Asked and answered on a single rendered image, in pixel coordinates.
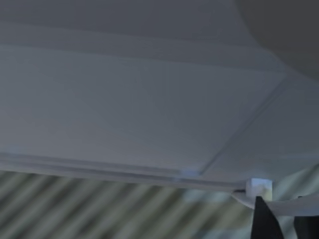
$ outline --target striped surface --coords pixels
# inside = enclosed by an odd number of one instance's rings
[[[319,190],[318,176],[285,178],[275,199]],[[226,193],[0,172],[1,239],[248,239],[251,216]]]

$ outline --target corrugated surface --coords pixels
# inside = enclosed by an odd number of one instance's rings
[[[319,167],[275,185],[276,200],[319,189]],[[1,239],[248,239],[252,212],[228,194],[0,173]],[[279,218],[287,239],[291,218]]]

